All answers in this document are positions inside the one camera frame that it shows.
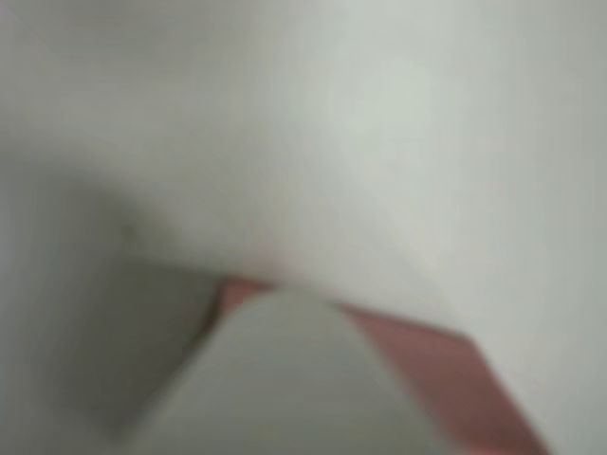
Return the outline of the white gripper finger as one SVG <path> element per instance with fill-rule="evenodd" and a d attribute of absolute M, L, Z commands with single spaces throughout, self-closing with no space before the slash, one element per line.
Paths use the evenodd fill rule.
<path fill-rule="evenodd" d="M 229 314 L 146 411 L 126 454 L 454 454 L 328 300 L 266 291 Z"/>

